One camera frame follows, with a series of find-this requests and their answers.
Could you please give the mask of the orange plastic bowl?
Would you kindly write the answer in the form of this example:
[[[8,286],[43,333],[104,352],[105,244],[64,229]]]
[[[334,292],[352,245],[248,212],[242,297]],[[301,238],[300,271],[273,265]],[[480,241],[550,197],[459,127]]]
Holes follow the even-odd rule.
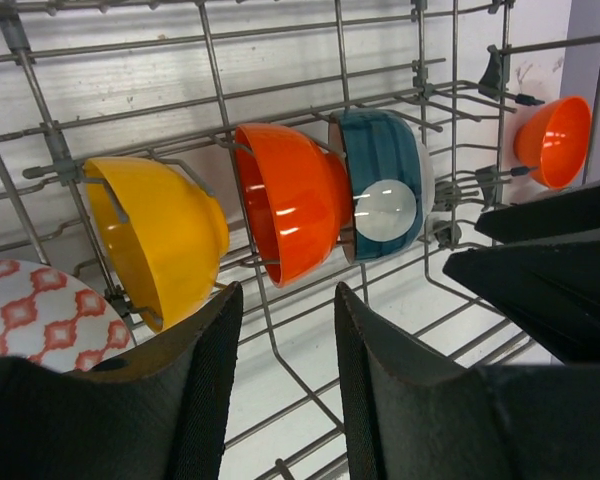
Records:
[[[568,187],[584,167],[592,111],[586,99],[569,96],[537,109],[516,132],[513,152],[549,189]]]

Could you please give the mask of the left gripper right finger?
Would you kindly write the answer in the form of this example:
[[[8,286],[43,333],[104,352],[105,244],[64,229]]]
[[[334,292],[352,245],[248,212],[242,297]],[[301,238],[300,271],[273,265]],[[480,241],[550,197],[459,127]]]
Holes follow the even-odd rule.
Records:
[[[334,295],[354,479],[600,479],[600,365],[463,367]]]

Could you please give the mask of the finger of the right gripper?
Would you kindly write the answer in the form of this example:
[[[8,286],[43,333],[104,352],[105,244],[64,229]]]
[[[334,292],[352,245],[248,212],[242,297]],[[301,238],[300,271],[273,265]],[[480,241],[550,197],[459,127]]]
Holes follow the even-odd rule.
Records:
[[[508,244],[600,228],[600,180],[480,215],[475,230]]]
[[[563,363],[600,363],[600,240],[524,242],[452,254],[443,273]]]

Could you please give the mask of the yellow bowl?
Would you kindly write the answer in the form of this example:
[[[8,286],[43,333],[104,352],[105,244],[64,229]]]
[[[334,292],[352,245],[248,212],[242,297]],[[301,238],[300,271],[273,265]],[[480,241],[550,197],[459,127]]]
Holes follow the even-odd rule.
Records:
[[[92,157],[83,172],[97,230],[133,308],[154,332],[194,314],[229,249],[219,202],[155,160]]]

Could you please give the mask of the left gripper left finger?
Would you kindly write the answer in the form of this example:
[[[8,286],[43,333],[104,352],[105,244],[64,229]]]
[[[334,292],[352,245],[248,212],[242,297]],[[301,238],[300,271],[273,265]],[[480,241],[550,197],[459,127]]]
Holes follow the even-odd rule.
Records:
[[[89,371],[0,357],[0,479],[215,479],[243,318],[231,283]]]

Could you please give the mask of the red patterned white bowl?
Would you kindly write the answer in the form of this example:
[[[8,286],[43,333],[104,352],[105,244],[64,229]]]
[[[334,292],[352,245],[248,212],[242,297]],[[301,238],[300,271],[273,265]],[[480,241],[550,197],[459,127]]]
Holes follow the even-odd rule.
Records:
[[[86,284],[48,265],[0,259],[0,356],[88,371],[132,347],[125,322]]]

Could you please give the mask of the teal white bowl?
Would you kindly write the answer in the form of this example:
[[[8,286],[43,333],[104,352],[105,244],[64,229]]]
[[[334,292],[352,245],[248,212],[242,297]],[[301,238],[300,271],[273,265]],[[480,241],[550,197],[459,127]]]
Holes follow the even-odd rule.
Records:
[[[344,153],[352,198],[341,229],[347,261],[369,262],[411,246],[435,199],[427,148],[394,110],[339,110],[329,121],[329,144]]]

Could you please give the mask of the orange white bowl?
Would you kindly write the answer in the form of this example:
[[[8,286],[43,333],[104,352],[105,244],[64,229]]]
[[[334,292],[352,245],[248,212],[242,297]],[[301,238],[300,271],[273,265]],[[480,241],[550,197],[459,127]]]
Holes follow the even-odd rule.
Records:
[[[352,214],[343,161],[306,134],[243,123],[234,132],[247,219],[271,282],[288,286],[321,265]]]

